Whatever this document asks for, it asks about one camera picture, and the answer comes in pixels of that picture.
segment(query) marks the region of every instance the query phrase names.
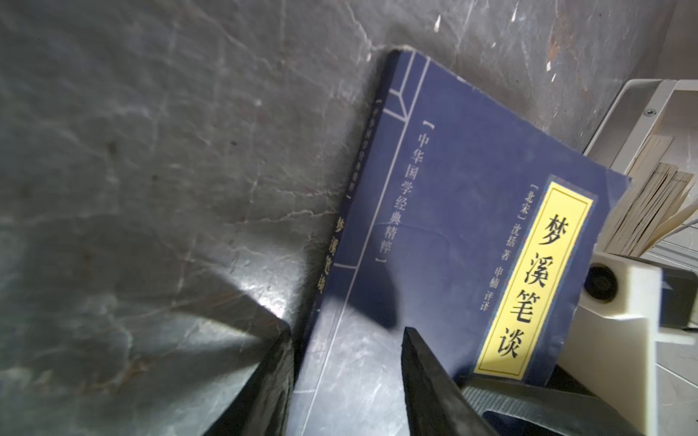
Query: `black chinese character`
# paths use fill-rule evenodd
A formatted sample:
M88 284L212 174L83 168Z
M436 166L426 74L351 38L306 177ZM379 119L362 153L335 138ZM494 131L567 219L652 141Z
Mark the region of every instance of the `black chinese character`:
M502 338L502 343L499 345L499 350L497 352L502 357L511 353L512 357L515 359L518 356L516 349L521 347L521 336L523 336L524 333L519 329L511 332L511 334L509 333L509 329L506 329L506 331L507 333L504 336L500 336L500 338Z
M567 218L563 218L562 221L559 220L560 216L556 213L555 218L550 218L550 224L548 227L545 227L545 230L549 230L549 233L543 237L543 239L548 239L547 242L541 242L539 245L547 245L549 243L553 243L560 239L560 236L564 235L567 233L565 231L565 227L568 226Z
M530 269L526 273L526 283L532 285L538 282L540 287L544 287L545 281L548 280L548 266L552 264L552 256L538 257L538 253L536 253L535 259L530 260Z
M527 294L524 290L521 290L517 296L517 303L520 304L520 306L514 306L516 310L511 311L511 313L517 314L517 321L530 322L530 318L524 318L523 316L533 315L533 304L538 301L539 298L540 297L536 295L535 292Z

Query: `book spine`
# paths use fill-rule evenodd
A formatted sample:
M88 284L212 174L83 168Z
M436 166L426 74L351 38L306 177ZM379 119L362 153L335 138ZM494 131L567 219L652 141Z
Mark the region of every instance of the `book spine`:
M341 243L344 225L349 215L349 211L351 210L357 187L359 185L359 182L361 181L361 175L364 171L366 160L368 159L369 153L371 152L373 139L376 136L376 128L378 127L378 124L380 123L380 118L383 115L383 108L385 107L385 102L390 91L390 85L395 74L399 56L399 51L392 51L388 54L385 60L383 74L380 78L378 89L376 91L376 98L374 99L373 104L371 105L371 111L369 112L369 117L366 120L366 127L364 128L364 131L361 136L359 152L351 167L352 173L349 176L346 193L344 195L342 204L339 209L339 217L337 218L337 222L334 228L332 229L332 238L330 239L329 247L327 249L327 255L322 264L322 272L320 273L318 281L314 282L315 289L318 291L318 294L313 302L308 322L306 323L306 328L303 332L303 347L301 350L299 350L301 353L304 351L303 349L307 346L308 341L310 340L311 334L313 332L313 327L315 326L315 321L318 318L318 311L320 308L320 304L322 303L322 293L325 290L325 284L327 283L327 278L329 277L329 270L332 266L332 262L334 261L334 256L337 252L337 248ZM297 371L300 367L300 361L301 359L296 359Z

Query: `book cover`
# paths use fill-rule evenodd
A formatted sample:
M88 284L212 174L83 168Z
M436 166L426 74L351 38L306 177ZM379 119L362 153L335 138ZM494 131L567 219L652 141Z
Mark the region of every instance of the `book cover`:
M453 377L543 385L628 186L412 50L387 60L318 281L289 435L407 435L415 327Z

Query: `yellow rectangle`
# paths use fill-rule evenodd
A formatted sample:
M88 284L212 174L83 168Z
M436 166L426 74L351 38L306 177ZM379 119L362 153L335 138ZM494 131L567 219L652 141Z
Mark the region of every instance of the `yellow rectangle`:
M592 203L550 183L480 352L477 374L523 378Z

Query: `blue book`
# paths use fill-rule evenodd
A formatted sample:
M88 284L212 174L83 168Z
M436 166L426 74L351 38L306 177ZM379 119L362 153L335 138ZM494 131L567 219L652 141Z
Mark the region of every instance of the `blue book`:
M411 49L392 52L334 229L289 435L407 435L405 326L456 377L542 386L629 184Z

